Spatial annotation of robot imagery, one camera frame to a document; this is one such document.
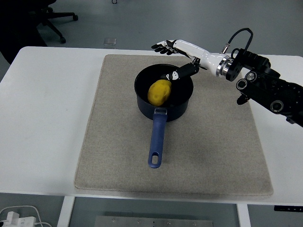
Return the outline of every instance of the black saucepan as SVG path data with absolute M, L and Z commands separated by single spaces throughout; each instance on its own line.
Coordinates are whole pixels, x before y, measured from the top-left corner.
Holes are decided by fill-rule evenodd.
M 143 69 L 138 74 L 134 82 L 138 107 L 146 117 L 153 120 L 151 145 L 148 158 L 148 164 L 152 168 L 160 167 L 162 162 L 166 122 L 179 118 L 186 111 L 188 100 L 194 90 L 194 85 L 191 77 L 172 81 L 171 94 L 168 100 L 160 107 L 149 103 L 147 98 L 148 90 L 154 82 L 160 79 L 161 75 L 168 74 L 177 69 L 177 66 L 168 64 L 151 65 Z

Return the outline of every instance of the power strip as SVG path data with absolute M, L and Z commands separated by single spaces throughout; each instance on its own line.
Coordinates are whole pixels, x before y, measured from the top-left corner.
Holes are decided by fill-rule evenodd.
M 35 223 L 35 217 L 19 218 L 18 213 L 10 211 L 3 227 L 35 227 Z

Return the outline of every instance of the robotic hand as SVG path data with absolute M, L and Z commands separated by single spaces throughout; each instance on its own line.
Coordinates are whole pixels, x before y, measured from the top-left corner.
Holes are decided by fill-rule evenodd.
M 201 47 L 193 45 L 183 40 L 166 40 L 152 46 L 155 52 L 166 53 L 171 55 L 173 53 L 180 53 L 189 57 L 192 62 L 180 67 L 177 71 L 167 75 L 163 75 L 162 79 L 176 80 L 186 76 L 192 76 L 199 71 L 199 67 L 205 70 L 210 70 L 213 75 L 218 77 L 225 77 L 226 67 L 231 64 L 232 59 L 224 54 L 210 53 Z
M 231 57 L 225 54 L 233 38 L 244 30 L 251 34 L 245 49 L 234 49 Z M 269 59 L 247 51 L 252 36 L 249 28 L 240 29 L 230 38 L 220 54 L 210 53 L 183 40 L 166 40 L 152 48 L 167 55 L 180 53 L 192 61 L 174 72 L 162 75 L 162 79 L 176 80 L 192 76 L 198 73 L 199 68 L 203 68 L 217 77 L 234 81 L 243 67 L 249 69 L 245 78 L 236 83 L 236 88 L 241 93 L 237 104 L 242 105 L 253 99 L 269 111 L 286 116 L 291 124 L 296 123 L 303 127 L 303 87 L 280 79 L 280 74 L 270 68 Z

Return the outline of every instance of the black cable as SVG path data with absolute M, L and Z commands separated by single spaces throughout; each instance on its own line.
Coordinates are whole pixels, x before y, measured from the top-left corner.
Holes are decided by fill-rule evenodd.
M 234 39 L 234 37 L 237 35 L 237 34 L 239 34 L 240 32 L 242 32 L 242 31 L 248 31 L 249 33 L 250 33 L 250 38 L 249 38 L 249 40 L 248 40 L 248 42 L 247 42 L 247 44 L 246 44 L 246 47 L 245 47 L 245 51 L 248 49 L 248 47 L 250 46 L 250 43 L 251 43 L 251 41 L 252 41 L 252 37 L 253 37 L 253 32 L 248 28 L 248 27 L 246 27 L 246 28 L 242 28 L 242 29 L 240 29 L 239 31 L 237 31 L 235 34 L 233 34 L 232 35 L 232 37 L 229 39 L 229 41 L 228 41 L 228 44 L 231 44 L 231 42 L 232 42 L 232 40 Z

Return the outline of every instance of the pot handle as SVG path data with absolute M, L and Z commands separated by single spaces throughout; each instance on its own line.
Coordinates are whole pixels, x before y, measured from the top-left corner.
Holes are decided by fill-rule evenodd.
M 151 168 L 159 168 L 162 162 L 162 151 L 164 141 L 164 130 L 167 120 L 167 110 L 156 108 L 153 114 L 151 146 L 148 156 L 148 165 Z M 152 162 L 152 158 L 157 158 L 157 163 Z

